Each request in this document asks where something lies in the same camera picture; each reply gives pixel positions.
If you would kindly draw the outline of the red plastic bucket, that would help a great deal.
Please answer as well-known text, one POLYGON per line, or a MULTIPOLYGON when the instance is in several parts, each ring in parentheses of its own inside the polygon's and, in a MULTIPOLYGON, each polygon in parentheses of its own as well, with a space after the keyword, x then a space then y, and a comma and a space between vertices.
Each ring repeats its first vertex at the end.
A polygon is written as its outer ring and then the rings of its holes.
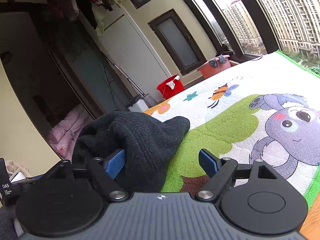
POLYGON ((156 89, 165 99, 169 99, 185 90, 179 75, 174 75, 164 80, 156 89))

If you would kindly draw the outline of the grey rag on pink bucket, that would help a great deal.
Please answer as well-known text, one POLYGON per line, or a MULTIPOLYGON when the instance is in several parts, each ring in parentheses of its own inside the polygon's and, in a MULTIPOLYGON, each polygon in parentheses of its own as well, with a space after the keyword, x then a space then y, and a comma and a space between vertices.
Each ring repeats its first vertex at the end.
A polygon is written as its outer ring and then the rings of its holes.
POLYGON ((218 68, 219 64, 225 64, 227 61, 224 58, 223 55, 219 55, 218 57, 215 57, 214 59, 211 59, 209 61, 209 64, 213 67, 213 68, 218 68))

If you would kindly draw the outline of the white rag on bucket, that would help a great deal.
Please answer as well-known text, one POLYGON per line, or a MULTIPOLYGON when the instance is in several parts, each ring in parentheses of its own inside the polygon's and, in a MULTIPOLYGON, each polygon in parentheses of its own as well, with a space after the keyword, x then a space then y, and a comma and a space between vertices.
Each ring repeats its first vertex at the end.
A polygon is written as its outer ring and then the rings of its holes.
POLYGON ((176 86, 176 82, 178 82, 179 80, 180 80, 179 75, 172 76, 172 80, 168 81, 166 85, 170 87, 171 90, 173 90, 176 86))

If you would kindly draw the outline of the white mop bucket bin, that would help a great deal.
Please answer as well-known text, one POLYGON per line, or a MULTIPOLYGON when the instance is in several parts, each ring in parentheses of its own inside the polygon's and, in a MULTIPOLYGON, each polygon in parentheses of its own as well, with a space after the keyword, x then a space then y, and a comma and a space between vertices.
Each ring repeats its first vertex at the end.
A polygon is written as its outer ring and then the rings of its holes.
POLYGON ((131 112, 144 112, 149 109, 142 96, 138 94, 126 105, 126 108, 131 112))

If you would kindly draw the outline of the pink bedding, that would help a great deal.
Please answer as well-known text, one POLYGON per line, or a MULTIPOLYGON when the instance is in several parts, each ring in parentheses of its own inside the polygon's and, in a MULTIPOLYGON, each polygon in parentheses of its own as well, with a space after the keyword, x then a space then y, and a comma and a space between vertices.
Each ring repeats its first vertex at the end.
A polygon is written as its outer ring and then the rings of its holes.
POLYGON ((50 130, 46 140, 58 156, 71 160, 81 130, 92 121, 83 105, 77 105, 50 130))

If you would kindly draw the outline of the black knit garment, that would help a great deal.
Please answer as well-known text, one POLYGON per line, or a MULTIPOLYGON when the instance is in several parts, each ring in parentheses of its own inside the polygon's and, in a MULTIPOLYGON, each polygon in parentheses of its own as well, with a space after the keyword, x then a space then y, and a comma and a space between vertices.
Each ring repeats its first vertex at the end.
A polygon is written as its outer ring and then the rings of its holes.
POLYGON ((118 184, 129 192, 158 192, 189 129, 190 121, 182 116, 161 122, 145 113, 115 111, 81 130, 72 162, 81 164, 124 150, 126 163, 118 184))

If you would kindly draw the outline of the cartoon play mat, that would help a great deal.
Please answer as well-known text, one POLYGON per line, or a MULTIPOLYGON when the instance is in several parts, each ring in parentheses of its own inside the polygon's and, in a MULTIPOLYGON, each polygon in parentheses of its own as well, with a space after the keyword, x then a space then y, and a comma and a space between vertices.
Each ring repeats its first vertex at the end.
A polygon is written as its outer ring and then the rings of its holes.
POLYGON ((163 192, 195 194, 208 181, 199 165, 199 151, 206 149, 240 164, 267 162, 308 206, 319 193, 319 75, 280 51, 228 68, 148 114, 190 121, 163 192))

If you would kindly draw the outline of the dark framed small window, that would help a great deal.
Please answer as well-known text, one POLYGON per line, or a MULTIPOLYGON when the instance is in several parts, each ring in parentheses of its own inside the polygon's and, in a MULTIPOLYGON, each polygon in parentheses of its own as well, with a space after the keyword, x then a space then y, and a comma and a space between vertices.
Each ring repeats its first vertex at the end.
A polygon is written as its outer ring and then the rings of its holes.
POLYGON ((148 23, 182 75, 205 63, 206 58, 174 9, 148 23))

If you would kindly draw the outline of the pink plastic bucket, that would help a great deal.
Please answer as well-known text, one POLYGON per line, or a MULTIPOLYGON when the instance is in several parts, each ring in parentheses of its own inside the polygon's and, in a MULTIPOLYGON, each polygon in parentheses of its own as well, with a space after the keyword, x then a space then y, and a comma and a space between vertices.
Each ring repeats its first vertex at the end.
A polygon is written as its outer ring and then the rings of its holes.
POLYGON ((209 77, 218 74, 230 67, 231 63, 229 61, 229 55, 220 55, 207 61, 196 70, 200 72, 205 79, 208 79, 209 77))

